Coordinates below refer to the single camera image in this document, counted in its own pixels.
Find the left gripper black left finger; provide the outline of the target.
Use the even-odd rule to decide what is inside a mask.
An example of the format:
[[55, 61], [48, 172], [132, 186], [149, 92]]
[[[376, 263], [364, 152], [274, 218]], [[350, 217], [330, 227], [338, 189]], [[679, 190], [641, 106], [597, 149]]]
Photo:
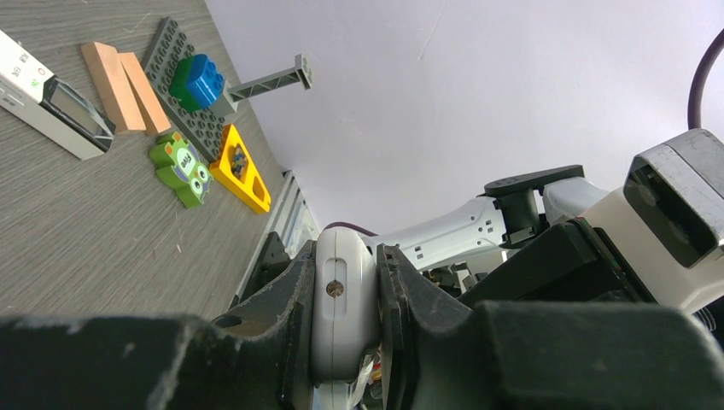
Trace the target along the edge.
[[311, 408], [315, 249], [213, 320], [2, 317], [2, 408]]

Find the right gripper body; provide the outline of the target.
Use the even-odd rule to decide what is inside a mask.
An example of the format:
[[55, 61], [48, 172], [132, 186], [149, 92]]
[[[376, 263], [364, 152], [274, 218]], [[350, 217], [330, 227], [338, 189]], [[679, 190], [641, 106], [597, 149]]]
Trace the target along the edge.
[[605, 230], [582, 217], [548, 228], [458, 300], [657, 301]]

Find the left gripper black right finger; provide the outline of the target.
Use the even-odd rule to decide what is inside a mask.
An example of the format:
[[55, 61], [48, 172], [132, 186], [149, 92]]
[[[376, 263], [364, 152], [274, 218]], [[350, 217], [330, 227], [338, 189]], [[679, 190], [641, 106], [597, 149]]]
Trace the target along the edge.
[[396, 247], [377, 249], [387, 409], [720, 409], [703, 325], [643, 303], [467, 307]]

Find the white remote control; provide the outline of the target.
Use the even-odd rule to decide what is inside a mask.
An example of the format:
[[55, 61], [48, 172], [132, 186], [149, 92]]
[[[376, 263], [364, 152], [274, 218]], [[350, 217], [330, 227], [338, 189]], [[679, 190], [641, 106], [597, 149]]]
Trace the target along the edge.
[[381, 342], [376, 262], [357, 232], [323, 231], [315, 250], [311, 373], [322, 409], [363, 398]]

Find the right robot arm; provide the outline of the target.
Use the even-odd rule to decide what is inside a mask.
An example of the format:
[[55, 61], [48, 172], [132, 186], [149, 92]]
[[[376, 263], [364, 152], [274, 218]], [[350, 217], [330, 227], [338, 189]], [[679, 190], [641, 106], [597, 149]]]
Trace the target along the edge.
[[582, 214], [606, 196], [580, 165], [487, 184], [460, 208], [391, 234], [365, 234], [370, 252], [397, 247], [420, 271], [471, 256], [513, 254], [464, 291], [483, 299], [547, 302], [654, 302], [607, 232]]

